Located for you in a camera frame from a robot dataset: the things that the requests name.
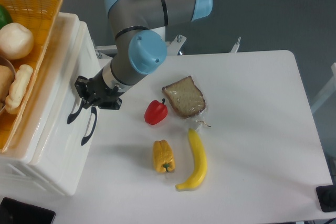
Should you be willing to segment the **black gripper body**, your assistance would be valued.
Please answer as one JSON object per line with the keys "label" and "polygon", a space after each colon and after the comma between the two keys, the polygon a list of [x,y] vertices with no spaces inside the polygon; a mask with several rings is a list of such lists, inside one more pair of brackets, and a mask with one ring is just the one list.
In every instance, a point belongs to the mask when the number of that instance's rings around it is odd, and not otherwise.
{"label": "black gripper body", "polygon": [[118,87],[106,85],[102,73],[89,79],[89,104],[105,110],[119,110],[122,104]]}

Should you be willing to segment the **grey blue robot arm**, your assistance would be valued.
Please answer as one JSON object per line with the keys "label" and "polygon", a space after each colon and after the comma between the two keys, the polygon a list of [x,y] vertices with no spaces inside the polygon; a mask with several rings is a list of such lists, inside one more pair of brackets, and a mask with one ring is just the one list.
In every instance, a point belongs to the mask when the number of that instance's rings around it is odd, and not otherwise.
{"label": "grey blue robot arm", "polygon": [[156,28],[208,16],[213,0],[104,0],[117,55],[94,77],[78,77],[81,107],[119,109],[121,95],[153,73],[167,56]]}

